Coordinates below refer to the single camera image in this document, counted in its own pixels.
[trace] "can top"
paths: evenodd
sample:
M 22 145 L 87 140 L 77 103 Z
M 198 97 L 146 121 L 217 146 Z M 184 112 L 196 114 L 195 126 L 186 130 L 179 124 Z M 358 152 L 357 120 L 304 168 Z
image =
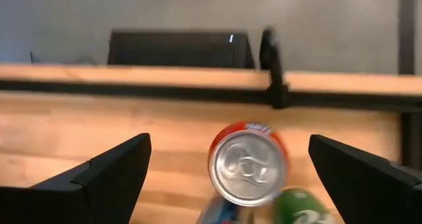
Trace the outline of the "can top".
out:
M 220 194 L 234 204 L 261 206 L 280 193 L 286 157 L 268 134 L 241 130 L 226 136 L 213 151 L 210 176 Z

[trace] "black bracket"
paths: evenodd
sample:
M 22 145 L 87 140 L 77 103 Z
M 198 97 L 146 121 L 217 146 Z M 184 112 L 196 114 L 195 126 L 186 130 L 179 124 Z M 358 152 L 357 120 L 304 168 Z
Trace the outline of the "black bracket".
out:
M 262 33 L 259 61 L 262 70 L 270 70 L 271 84 L 266 90 L 268 102 L 274 109 L 289 107 L 289 87 L 284 82 L 281 53 L 272 28 L 267 28 Z

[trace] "wooden table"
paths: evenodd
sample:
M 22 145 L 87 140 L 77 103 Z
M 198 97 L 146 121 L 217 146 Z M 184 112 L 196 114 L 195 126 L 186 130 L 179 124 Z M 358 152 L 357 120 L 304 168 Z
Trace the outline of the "wooden table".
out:
M 219 88 L 268 85 L 265 72 L 251 70 L 0 65 L 0 79 L 10 78 Z M 289 72 L 286 80 L 293 90 L 422 94 L 422 78 L 410 76 Z M 208 146 L 235 121 L 260 121 L 277 130 L 291 156 L 288 186 L 310 190 L 333 212 L 307 154 L 311 134 L 399 159 L 398 116 L 393 113 L 0 92 L 0 185 L 30 186 L 149 132 L 153 152 L 131 223 L 194 223 L 214 192 L 206 171 Z M 268 208 L 260 208 L 258 216 L 267 223 Z

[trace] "soda can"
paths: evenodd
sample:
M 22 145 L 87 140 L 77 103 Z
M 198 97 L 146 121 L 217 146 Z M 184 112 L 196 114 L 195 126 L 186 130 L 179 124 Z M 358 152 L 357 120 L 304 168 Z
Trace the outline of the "soda can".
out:
M 335 224 L 334 216 L 310 192 L 289 188 L 274 200 L 275 224 Z
M 201 212 L 196 224 L 253 224 L 251 209 L 235 205 L 220 195 L 213 197 Z
M 216 190 L 230 202 L 262 206 L 286 183 L 286 147 L 269 126 L 254 122 L 229 125 L 208 152 L 208 172 Z

